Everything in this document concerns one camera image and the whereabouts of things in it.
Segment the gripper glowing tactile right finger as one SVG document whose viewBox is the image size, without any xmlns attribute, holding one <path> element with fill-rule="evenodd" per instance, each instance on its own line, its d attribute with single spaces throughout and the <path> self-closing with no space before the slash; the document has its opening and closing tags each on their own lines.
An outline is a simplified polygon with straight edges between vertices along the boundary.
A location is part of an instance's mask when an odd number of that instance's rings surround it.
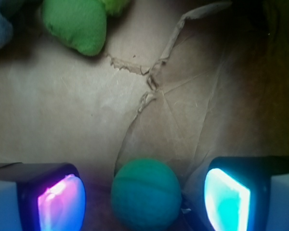
<svg viewBox="0 0 289 231">
<path fill-rule="evenodd" d="M 203 196 L 216 231 L 289 231 L 289 156 L 217 157 Z"/>
</svg>

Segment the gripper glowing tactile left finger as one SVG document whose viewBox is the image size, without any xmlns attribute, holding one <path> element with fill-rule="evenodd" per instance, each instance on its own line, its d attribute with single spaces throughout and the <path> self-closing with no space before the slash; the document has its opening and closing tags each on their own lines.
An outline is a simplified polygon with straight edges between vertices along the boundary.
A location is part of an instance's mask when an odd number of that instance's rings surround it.
<svg viewBox="0 0 289 231">
<path fill-rule="evenodd" d="M 0 163 L 0 231 L 79 231 L 86 192 L 70 163 Z"/>
</svg>

